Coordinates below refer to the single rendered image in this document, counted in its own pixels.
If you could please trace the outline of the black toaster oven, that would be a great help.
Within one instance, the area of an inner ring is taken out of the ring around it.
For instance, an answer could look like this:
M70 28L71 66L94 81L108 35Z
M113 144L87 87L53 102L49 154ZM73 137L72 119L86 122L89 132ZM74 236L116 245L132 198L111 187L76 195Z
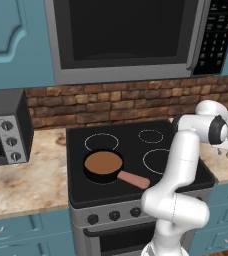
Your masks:
M1 124L10 121L13 128L5 131ZM0 90L0 166L26 163L29 161L34 129L30 117L24 89ZM9 137L17 139L13 147L6 143ZM21 154L15 162L11 158L13 152Z

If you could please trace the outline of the silver microwave oven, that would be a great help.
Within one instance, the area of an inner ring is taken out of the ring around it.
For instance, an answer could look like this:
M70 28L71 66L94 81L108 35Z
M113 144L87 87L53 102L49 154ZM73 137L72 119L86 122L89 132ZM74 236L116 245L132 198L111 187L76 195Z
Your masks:
M93 84L223 75L228 53L228 0L211 0L199 58L193 70L180 64L63 69L53 0L44 0L57 84Z

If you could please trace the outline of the blue drawer front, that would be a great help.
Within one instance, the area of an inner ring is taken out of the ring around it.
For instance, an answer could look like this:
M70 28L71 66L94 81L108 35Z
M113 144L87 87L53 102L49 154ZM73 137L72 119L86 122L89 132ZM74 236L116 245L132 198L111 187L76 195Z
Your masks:
M0 219L0 243L8 243L47 235L68 232L70 215L67 209L52 212L37 213L8 219Z
M228 204L210 207L210 218L202 231L228 227Z
M208 205L213 207L224 204L228 204L228 184L215 184Z
M228 250L228 227L196 232L189 249L190 256L204 256Z

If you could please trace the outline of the blue base cupboard door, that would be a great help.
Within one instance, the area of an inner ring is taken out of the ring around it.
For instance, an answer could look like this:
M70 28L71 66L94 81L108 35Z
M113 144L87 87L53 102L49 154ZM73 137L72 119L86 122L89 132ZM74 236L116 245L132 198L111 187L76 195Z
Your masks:
M76 256L71 232L0 244L0 256Z

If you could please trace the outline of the brown hot chocolate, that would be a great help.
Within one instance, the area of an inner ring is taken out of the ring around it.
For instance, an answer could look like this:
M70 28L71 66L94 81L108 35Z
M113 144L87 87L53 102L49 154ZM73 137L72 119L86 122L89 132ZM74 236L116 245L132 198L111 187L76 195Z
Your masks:
M122 159L113 152L100 151L87 157L85 167L95 174L110 174L122 166Z

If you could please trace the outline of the black oven door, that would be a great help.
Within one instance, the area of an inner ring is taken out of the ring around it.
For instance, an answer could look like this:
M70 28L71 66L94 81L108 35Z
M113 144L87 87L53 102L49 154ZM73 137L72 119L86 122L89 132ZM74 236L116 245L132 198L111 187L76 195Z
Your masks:
M88 237L92 256L137 256L153 237L155 227Z

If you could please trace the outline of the black hob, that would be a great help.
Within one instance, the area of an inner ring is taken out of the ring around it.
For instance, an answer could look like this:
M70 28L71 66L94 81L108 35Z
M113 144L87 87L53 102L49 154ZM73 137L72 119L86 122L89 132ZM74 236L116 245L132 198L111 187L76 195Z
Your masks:
M122 180L97 184L84 175L86 155L97 149L121 154L124 169L146 177L151 185L162 178L174 129L168 120L71 128L66 131L69 201L76 209L138 200L143 191Z

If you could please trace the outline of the black microwave door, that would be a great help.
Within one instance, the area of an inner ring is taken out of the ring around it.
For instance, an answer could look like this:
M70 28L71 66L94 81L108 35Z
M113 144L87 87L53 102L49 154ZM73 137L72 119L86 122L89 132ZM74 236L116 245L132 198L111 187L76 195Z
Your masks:
M199 0L53 0L63 69L187 61Z

